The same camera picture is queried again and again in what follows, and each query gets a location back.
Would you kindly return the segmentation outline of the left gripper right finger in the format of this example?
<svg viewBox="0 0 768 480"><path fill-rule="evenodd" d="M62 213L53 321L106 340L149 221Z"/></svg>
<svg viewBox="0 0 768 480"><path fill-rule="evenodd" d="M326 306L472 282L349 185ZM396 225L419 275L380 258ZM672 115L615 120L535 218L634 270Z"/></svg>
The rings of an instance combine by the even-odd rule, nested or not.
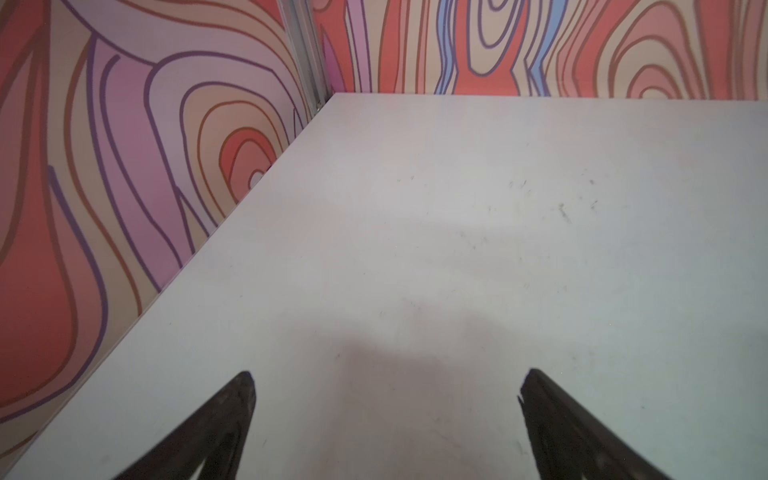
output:
<svg viewBox="0 0 768 480"><path fill-rule="evenodd" d="M554 380L527 373L518 396L542 479L666 479Z"/></svg>

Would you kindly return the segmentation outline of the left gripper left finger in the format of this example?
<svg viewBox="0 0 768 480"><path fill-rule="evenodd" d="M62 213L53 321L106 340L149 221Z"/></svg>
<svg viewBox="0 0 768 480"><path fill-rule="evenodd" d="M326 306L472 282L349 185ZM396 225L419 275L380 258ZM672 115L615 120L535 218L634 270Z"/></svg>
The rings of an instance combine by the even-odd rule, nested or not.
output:
<svg viewBox="0 0 768 480"><path fill-rule="evenodd" d="M256 403L251 373L238 373L117 477L124 480L234 479Z"/></svg>

